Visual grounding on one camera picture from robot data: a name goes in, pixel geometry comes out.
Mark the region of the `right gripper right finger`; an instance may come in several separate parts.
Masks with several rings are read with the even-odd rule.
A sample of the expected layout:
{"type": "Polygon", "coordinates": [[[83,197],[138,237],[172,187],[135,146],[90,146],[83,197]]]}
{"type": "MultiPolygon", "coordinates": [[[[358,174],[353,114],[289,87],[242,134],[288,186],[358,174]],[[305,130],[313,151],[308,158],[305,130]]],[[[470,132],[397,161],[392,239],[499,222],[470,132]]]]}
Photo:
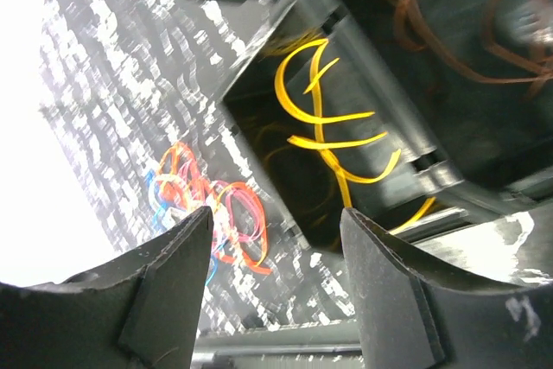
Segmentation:
{"type": "Polygon", "coordinates": [[[463,270],[353,208],[340,234],[365,367],[552,366],[551,285],[463,270]]]}

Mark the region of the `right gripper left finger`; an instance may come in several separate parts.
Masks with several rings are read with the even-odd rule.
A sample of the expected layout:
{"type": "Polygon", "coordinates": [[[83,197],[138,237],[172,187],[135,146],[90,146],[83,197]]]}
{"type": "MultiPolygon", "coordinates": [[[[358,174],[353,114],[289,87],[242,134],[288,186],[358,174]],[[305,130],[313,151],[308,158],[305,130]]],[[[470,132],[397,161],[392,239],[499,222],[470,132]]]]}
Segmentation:
{"type": "Polygon", "coordinates": [[[1,286],[3,368],[187,368],[211,258],[202,207],[63,283],[1,286]]]}

